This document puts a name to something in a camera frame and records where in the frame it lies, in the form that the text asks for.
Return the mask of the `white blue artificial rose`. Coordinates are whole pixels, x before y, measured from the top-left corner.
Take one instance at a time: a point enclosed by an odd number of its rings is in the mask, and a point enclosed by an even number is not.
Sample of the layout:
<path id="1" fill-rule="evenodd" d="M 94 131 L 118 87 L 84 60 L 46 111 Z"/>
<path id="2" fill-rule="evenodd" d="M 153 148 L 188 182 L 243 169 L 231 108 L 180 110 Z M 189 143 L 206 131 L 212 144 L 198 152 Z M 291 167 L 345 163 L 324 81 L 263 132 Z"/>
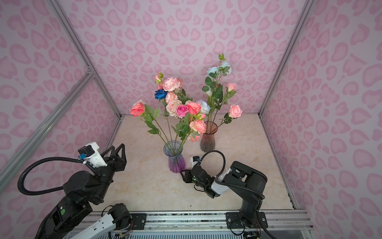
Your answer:
<path id="1" fill-rule="evenodd" d="M 205 115 L 208 115 L 210 113 L 210 110 L 211 110 L 211 107 L 208 105 L 208 103 L 206 103 L 205 101 L 203 100 L 198 100 L 197 103 L 200 105 L 201 107 L 201 110 L 200 110 L 200 113 L 201 114 L 205 114 Z"/>

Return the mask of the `pink peach rose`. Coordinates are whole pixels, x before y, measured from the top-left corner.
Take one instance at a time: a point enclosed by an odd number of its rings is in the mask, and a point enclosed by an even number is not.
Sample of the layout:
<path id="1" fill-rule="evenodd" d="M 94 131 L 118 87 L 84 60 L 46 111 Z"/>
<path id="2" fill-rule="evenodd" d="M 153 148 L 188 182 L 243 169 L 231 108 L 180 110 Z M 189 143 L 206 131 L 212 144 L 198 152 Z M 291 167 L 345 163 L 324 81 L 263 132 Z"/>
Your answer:
<path id="1" fill-rule="evenodd" d="M 200 120 L 204 119 L 205 115 L 200 113 L 201 107 L 198 103 L 188 102 L 185 105 L 188 106 L 191 116 L 198 117 Z"/>

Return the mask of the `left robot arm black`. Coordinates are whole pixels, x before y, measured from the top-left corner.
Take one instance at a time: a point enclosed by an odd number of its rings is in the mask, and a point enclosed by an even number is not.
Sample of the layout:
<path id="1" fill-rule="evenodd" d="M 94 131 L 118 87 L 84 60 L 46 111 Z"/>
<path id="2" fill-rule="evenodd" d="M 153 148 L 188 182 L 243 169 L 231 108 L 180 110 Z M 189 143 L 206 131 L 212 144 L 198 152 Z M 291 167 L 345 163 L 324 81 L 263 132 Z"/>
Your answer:
<path id="1" fill-rule="evenodd" d="M 104 202 L 115 173 L 125 170 L 125 145 L 111 146 L 100 156 L 106 165 L 97 167 L 97 173 L 79 171 L 63 185 L 65 197 L 43 219 L 36 239 L 63 238 L 93 211 L 91 204 Z"/>

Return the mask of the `pale blue flower spray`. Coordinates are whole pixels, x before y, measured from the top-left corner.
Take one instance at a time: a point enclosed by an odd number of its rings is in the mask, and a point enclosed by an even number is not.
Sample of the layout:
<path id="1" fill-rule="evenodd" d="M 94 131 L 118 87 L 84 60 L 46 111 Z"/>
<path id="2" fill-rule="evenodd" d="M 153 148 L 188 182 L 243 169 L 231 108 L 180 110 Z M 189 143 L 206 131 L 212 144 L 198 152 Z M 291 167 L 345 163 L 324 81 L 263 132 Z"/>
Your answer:
<path id="1" fill-rule="evenodd" d="M 232 67 L 227 62 L 223 52 L 218 55 L 218 59 L 218 65 L 208 69 L 205 79 L 205 86 L 203 86 L 202 88 L 203 92 L 208 97 L 207 103 L 211 107 L 210 113 L 206 115 L 207 121 L 211 122 L 214 122 L 213 118 L 215 115 L 215 91 L 219 84 L 223 86 L 223 84 L 221 83 L 221 79 L 223 77 L 227 77 L 232 72 Z"/>

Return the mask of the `pink grey glass vase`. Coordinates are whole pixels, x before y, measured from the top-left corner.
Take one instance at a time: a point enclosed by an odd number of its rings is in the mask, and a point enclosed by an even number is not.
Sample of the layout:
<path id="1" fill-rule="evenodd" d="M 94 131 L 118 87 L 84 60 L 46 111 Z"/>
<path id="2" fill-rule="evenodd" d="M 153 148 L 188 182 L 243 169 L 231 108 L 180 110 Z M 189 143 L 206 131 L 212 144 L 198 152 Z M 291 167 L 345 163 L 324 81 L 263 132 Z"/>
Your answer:
<path id="1" fill-rule="evenodd" d="M 218 126 L 211 121 L 207 121 L 207 130 L 203 134 L 200 141 L 200 148 L 203 152 L 209 152 L 215 149 L 215 134 L 218 131 Z"/>

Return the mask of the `pink peach rose spray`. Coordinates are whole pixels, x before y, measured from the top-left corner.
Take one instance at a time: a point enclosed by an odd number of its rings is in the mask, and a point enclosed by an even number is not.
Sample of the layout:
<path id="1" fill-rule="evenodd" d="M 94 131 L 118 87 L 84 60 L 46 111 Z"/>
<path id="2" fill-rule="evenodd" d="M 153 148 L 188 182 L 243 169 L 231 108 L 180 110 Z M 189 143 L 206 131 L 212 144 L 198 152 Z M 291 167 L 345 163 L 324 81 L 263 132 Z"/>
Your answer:
<path id="1" fill-rule="evenodd" d="M 201 139 L 203 134 L 206 133 L 207 131 L 206 123 L 202 119 L 199 119 L 198 117 L 193 117 L 193 116 L 190 117 L 189 127 L 190 127 L 190 133 L 188 136 L 188 140 L 192 142 L 196 142 L 199 139 Z"/>

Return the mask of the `cream rose single stem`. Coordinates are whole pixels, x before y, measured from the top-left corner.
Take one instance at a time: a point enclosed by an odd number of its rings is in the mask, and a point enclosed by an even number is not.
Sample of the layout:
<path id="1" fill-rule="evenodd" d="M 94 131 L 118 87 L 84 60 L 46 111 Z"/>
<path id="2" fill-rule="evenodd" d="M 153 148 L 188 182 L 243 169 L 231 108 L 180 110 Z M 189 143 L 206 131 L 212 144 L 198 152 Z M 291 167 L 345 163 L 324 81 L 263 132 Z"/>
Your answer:
<path id="1" fill-rule="evenodd" d="M 180 100 L 172 100 L 170 101 L 166 106 L 166 111 L 168 112 L 169 116 L 171 117 L 177 117 L 177 108 L 180 106 L 182 102 Z"/>

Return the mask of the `dark blue small flower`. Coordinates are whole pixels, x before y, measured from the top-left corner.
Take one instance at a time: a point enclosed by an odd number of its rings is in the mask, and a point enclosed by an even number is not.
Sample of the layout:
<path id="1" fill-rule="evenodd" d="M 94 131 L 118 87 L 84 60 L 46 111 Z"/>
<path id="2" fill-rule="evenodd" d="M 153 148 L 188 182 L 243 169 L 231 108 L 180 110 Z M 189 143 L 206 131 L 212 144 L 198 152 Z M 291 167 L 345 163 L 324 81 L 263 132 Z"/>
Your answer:
<path id="1" fill-rule="evenodd" d="M 172 137 L 172 133 L 171 133 L 171 129 L 170 129 L 170 123 L 169 123 L 169 113 L 166 109 L 167 107 L 167 103 L 166 103 L 166 96 L 167 96 L 168 92 L 166 92 L 165 90 L 161 89 L 161 90 L 157 90 L 155 92 L 155 99 L 158 100 L 163 106 L 164 106 L 164 113 L 163 113 L 163 116 L 164 118 L 166 119 L 167 121 L 167 125 L 168 125 L 168 130 L 169 130 L 169 133 L 170 133 L 170 139 L 173 140 L 173 137 Z"/>

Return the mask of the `pink white peony spray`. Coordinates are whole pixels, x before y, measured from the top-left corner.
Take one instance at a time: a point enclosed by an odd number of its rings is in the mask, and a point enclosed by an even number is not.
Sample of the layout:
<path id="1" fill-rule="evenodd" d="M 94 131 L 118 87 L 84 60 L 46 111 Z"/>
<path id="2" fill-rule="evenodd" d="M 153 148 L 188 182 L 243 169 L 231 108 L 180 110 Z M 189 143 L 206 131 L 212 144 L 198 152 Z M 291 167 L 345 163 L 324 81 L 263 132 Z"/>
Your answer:
<path id="1" fill-rule="evenodd" d="M 182 105 L 185 105 L 193 100 L 183 88 L 183 81 L 180 78 L 166 78 L 162 72 L 158 72 L 155 76 L 155 83 L 157 84 L 157 90 L 163 89 L 168 92 L 166 96 L 167 104 L 172 100 L 180 100 Z"/>

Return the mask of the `pink rosebud stem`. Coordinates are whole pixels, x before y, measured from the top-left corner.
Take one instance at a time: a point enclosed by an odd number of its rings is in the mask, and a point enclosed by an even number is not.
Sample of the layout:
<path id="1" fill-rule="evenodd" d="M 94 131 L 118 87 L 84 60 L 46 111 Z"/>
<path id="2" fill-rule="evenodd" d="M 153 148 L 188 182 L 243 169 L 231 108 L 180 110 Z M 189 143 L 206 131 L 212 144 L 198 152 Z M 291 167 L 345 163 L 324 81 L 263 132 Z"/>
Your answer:
<path id="1" fill-rule="evenodd" d="M 236 94 L 237 85 L 235 83 L 229 83 L 226 86 L 226 89 L 223 90 L 222 85 L 218 85 L 215 96 L 214 96 L 214 102 L 215 102 L 215 115 L 213 120 L 216 119 L 216 116 L 218 112 L 221 110 L 221 108 L 224 105 L 227 105 L 229 100 Z"/>
<path id="2" fill-rule="evenodd" d="M 224 115 L 218 127 L 223 124 L 230 124 L 234 119 L 241 117 L 242 110 L 239 105 L 231 105 L 229 111 Z"/>

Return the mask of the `red pink rose stem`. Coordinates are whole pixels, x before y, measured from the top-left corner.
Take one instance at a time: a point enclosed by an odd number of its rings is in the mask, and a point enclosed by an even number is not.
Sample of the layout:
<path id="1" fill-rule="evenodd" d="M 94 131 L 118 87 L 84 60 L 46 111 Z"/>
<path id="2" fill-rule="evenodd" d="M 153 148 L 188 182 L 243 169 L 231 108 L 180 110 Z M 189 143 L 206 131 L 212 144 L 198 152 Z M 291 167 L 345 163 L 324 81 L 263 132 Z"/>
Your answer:
<path id="1" fill-rule="evenodd" d="M 148 133 L 158 135 L 164 144 L 167 144 L 172 138 L 168 136 L 164 128 L 159 123 L 159 117 L 162 115 L 160 108 L 153 108 L 142 100 L 136 102 L 130 109 L 133 117 L 139 118 L 147 127 Z"/>

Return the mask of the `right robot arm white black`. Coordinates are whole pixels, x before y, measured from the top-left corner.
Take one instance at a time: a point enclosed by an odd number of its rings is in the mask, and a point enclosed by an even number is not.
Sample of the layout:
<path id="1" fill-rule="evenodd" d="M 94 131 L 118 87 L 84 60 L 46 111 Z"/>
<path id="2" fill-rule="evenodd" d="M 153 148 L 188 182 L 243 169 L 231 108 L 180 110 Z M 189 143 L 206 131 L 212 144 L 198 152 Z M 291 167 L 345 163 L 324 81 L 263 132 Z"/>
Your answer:
<path id="1" fill-rule="evenodd" d="M 239 225 L 247 228 L 258 226 L 258 215 L 263 194 L 268 178 L 262 172 L 253 169 L 241 162 L 234 161 L 223 178 L 212 177 L 197 162 L 192 169 L 181 172 L 185 183 L 193 183 L 196 187 L 202 188 L 212 199 L 219 197 L 224 192 L 231 190 L 242 199 L 242 206 L 239 210 Z"/>

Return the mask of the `blue purple glass vase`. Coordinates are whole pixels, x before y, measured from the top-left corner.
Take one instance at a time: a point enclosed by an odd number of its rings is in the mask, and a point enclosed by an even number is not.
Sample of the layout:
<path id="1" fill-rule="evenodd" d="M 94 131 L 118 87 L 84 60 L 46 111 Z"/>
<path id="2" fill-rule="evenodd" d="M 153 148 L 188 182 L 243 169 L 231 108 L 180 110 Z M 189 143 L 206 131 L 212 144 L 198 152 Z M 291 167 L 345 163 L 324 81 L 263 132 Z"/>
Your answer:
<path id="1" fill-rule="evenodd" d="M 182 152 L 183 145 L 177 140 L 168 141 L 164 145 L 164 153 L 168 157 L 168 167 L 173 173 L 181 173 L 186 169 L 186 162 Z"/>

